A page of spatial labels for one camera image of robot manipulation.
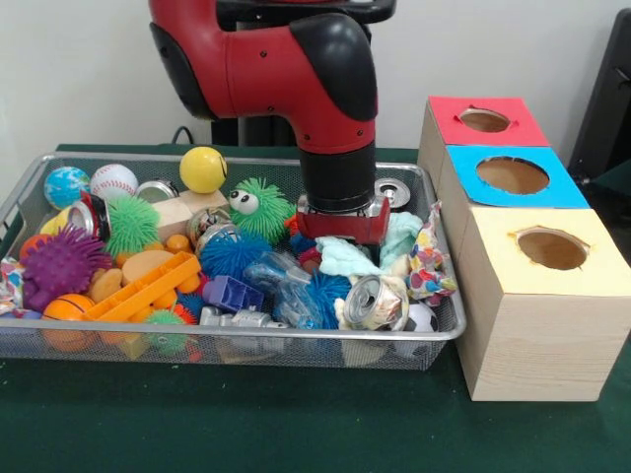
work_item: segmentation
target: baseball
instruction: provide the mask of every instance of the baseball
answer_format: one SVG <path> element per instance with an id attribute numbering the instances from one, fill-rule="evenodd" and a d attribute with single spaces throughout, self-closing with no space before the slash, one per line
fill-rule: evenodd
<path id="1" fill-rule="evenodd" d="M 137 188 L 136 175 L 123 165 L 98 168 L 90 181 L 90 192 L 105 201 L 134 195 Z"/>

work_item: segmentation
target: green toy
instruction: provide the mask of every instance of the green toy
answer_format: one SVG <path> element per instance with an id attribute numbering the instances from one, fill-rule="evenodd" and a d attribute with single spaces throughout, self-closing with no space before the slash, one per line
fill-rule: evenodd
<path id="1" fill-rule="evenodd" d="M 175 312 L 170 310 L 156 310 L 146 323 L 156 325 L 184 325 L 184 321 Z M 156 347 L 161 355 L 171 357 L 186 350 L 186 342 L 188 335 L 185 333 L 150 333 L 148 335 L 149 343 L 152 347 Z"/>
<path id="2" fill-rule="evenodd" d="M 111 238 L 105 250 L 115 258 L 118 253 L 138 253 L 147 244 L 160 241 L 160 214 L 138 197 L 119 197 L 108 205 Z"/>
<path id="3" fill-rule="evenodd" d="M 230 193 L 230 217 L 243 231 L 261 235 L 276 244 L 285 235 L 285 221 L 296 213 L 296 206 L 285 199 L 280 189 L 265 179 L 251 177 Z"/>

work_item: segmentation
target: yellow ball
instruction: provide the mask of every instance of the yellow ball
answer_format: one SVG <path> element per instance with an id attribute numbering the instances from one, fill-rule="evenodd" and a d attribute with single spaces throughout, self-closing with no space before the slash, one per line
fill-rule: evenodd
<path id="1" fill-rule="evenodd" d="M 179 176 L 193 192 L 210 194 L 226 181 L 228 165 L 221 154 L 212 148 L 199 146 L 184 155 L 179 163 Z"/>

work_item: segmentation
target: metal basket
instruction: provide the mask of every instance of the metal basket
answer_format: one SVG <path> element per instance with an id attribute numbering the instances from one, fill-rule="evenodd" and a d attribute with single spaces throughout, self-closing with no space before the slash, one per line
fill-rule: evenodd
<path id="1" fill-rule="evenodd" d="M 0 208 L 0 256 L 17 257 L 24 241 L 54 216 L 43 196 L 43 181 L 53 169 L 74 166 L 87 173 L 109 163 L 132 169 L 139 181 L 170 179 L 184 188 L 179 178 L 180 156 L 105 153 L 54 153 L 33 162 Z M 266 177 L 296 201 L 302 192 L 297 161 L 227 158 L 228 179 L 224 191 L 251 176 Z M 422 219 L 429 215 L 435 196 L 425 171 L 412 165 L 378 164 L 378 177 L 395 177 L 412 191 L 408 211 Z M 438 234 L 447 251 L 443 230 Z M 454 268 L 447 262 L 454 277 Z M 455 293 L 436 308 L 439 331 L 368 332 L 339 330 L 254 329 L 195 325 L 61 322 L 0 318 L 0 357 L 158 363 L 269 365 L 283 367 L 372 368 L 426 370 L 448 340 L 464 330 L 462 302 Z M 131 349 L 147 345 L 150 337 L 177 334 L 186 338 L 185 350 L 165 355 L 150 347 L 136 358 Z M 68 340 L 72 351 L 59 351 L 50 340 Z"/>

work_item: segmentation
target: wooden block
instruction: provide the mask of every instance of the wooden block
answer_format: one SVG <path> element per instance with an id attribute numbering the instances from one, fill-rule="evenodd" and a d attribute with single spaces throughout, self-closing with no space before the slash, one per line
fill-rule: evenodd
<path id="1" fill-rule="evenodd" d="M 221 208 L 230 211 L 230 204 L 220 191 L 197 194 L 188 190 L 176 199 L 156 202 L 153 207 L 160 213 L 158 235 L 162 241 L 175 234 L 186 235 L 186 224 L 199 210 Z"/>
<path id="2" fill-rule="evenodd" d="M 631 269 L 591 209 L 470 210 L 457 341 L 473 400 L 597 400 L 631 329 Z"/>

